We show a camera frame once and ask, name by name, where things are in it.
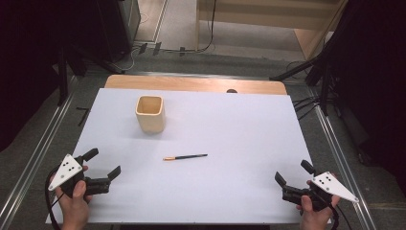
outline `finger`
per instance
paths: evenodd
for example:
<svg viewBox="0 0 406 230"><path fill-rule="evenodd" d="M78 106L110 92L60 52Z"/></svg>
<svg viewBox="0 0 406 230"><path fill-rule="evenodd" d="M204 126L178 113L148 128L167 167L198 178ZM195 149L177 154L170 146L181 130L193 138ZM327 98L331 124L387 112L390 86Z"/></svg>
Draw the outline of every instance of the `finger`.
<svg viewBox="0 0 406 230"><path fill-rule="evenodd" d="M92 195L87 195L84 199L86 200L87 203L89 203L92 200L93 196Z"/></svg>
<svg viewBox="0 0 406 230"><path fill-rule="evenodd" d="M62 189L60 187L56 187L55 194L57 197L62 196L63 195Z"/></svg>
<svg viewBox="0 0 406 230"><path fill-rule="evenodd" d="M72 202L73 206L80 207L81 203L83 202L83 196L86 192L86 183L83 180L80 180L74 189L74 193L72 195Z"/></svg>
<svg viewBox="0 0 406 230"><path fill-rule="evenodd" d="M331 205L333 207L335 207L338 204L339 201L340 201L340 196L333 195L332 198L331 198Z"/></svg>
<svg viewBox="0 0 406 230"><path fill-rule="evenodd" d="M312 212L313 211L313 204L311 203L311 199L307 195L302 195L302 208L306 212Z"/></svg>

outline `black curtain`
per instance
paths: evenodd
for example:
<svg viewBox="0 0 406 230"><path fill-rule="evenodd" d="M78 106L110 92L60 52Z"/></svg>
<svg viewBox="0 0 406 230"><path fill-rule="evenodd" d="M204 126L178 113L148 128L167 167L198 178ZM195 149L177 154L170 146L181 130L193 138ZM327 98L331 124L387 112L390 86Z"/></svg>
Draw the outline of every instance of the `black curtain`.
<svg viewBox="0 0 406 230"><path fill-rule="evenodd" d="M405 1L352 0L348 8L358 10L327 58L335 92L368 133L358 147L406 194Z"/></svg>
<svg viewBox="0 0 406 230"><path fill-rule="evenodd" d="M59 85L55 13L54 1L0 1L0 150Z"/></svg>

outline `gray floor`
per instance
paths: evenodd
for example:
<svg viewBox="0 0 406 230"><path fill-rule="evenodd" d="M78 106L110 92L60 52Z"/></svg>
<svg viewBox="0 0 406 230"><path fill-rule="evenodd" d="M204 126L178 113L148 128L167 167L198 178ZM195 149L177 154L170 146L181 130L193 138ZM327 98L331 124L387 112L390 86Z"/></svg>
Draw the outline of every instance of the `gray floor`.
<svg viewBox="0 0 406 230"><path fill-rule="evenodd" d="M169 1L165 14L166 18L176 17L173 13L170 13L170 8L177 9L179 5L174 6L173 4L180 3L179 1ZM191 45L191 43L188 43L189 41L185 41L185 43L181 42L185 34L180 35L178 33L179 36L175 36L170 34L169 31L165 31L165 25L168 25L166 23L169 23L169 20L172 19L165 20L164 18L158 39L163 41L163 46L168 44L168 47L165 48L170 48L170 46L174 47L173 49L177 46L188 48L188 45ZM269 76L277 76L285 72L290 61L303 60L300 57L300 50L297 41L295 42L295 37L292 37L292 34L289 35L290 32L288 30L276 29L273 30L273 33L275 36L275 38L272 38L275 39L275 42L273 42L274 49L267 49L269 46L263 44L265 48L262 51L260 51L260 46L258 49L253 49L252 47L242 48L245 47L241 45L244 44L244 41L238 39L244 37L243 35L239 36L237 40L234 40L236 39L235 37L234 39L227 38L224 42L232 45L225 45L228 48L224 48L223 51L220 49L223 41L216 34L214 34L214 44L215 51L218 53L211 52L210 55L186 55L179 57L175 53L161 52L158 56L153 56L152 52L147 50L142 55L134 55L135 65L126 71L126 73L181 73L187 75L211 75L214 78L226 76L227 78L235 79L267 81ZM265 34L260 39L266 41L269 35ZM272 53L272 55L266 57L262 53L266 53L266 55ZM126 57L116 64L128 67L131 63L131 57ZM293 63L288 68L292 68L296 64L298 63ZM37 113L24 126L11 146L0 153L0 166L3 169L0 171L0 178L2 178L0 187L2 206L6 207L9 205L9 203L6 203L8 200L16 200L13 206L17 208L15 214L10 213L8 215L2 211L0 217L1 224L6 223L3 227L9 226L9 229L51 229L49 225L44 223L47 217L43 198L44 179L48 171L62 159L63 155L73 152L75 148L82 130L82 126L78 126L78 123L83 116L83 111L76 110L76 107L91 107L99 88L104 86L109 76L109 73L96 65L89 64L88 68L89 71L86 76L84 78L78 77L73 83L75 86L74 94L70 103L66 105L66 114L52 136L49 146L43 149L43 158L38 159L40 162L39 168L25 173L25 175L31 175L33 181L27 181L29 187L27 187L27 190L20 192L20 197L10 197L9 194L15 189L15 185L18 184L18 180L23 174L26 165L30 162L31 156L38 152L38 149L35 148L38 142L41 141L41 136L46 130L47 125L52 121L56 113L57 91L44 102ZM300 73L294 78L284 81L288 94L292 97L293 101L309 96L309 89L304 84L304 77L305 73ZM361 194L368 204L375 228L404 229L404 226L406 226L406 198L397 187L394 177L382 168L366 167L359 163L356 147L352 143L345 125L334 113L332 105L328 109L328 119L333 126L342 152L350 164L350 170L354 175ZM311 111L300 121L300 124L315 167L320 171L336 172L338 178L342 179L343 175L337 166L317 111ZM350 220L352 229L366 229L361 224L362 221L360 221L351 203L343 200L340 206ZM348 229L343 218L341 218L340 222L339 229ZM87 229L110 229L110 226L89 224ZM271 229L298 229L298 225L271 226Z"/></svg>

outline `wrist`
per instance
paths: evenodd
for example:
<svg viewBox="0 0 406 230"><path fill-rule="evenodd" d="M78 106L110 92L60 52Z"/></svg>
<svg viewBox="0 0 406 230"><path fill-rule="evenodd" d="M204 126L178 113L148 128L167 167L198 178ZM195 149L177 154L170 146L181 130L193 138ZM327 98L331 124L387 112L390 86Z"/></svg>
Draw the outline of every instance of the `wrist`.
<svg viewBox="0 0 406 230"><path fill-rule="evenodd" d="M317 224L311 221L302 220L300 224L301 230L326 230L326 224Z"/></svg>
<svg viewBox="0 0 406 230"><path fill-rule="evenodd" d="M85 224L74 224L72 222L63 222L61 230L82 230Z"/></svg>

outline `white table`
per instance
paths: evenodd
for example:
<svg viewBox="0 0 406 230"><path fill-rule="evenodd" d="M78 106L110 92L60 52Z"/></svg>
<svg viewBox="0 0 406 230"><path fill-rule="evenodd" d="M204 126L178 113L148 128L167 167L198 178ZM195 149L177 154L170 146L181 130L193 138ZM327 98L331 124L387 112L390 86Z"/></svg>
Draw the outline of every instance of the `white table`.
<svg viewBox="0 0 406 230"><path fill-rule="evenodd" d="M167 126L144 134L135 117L141 95L165 100ZM89 222L267 224L299 222L274 180L305 187L310 161L288 96L101 89L74 156L92 148L87 176L122 174L95 195ZM207 153L173 162L165 156ZM61 221L60 209L54 208Z"/></svg>

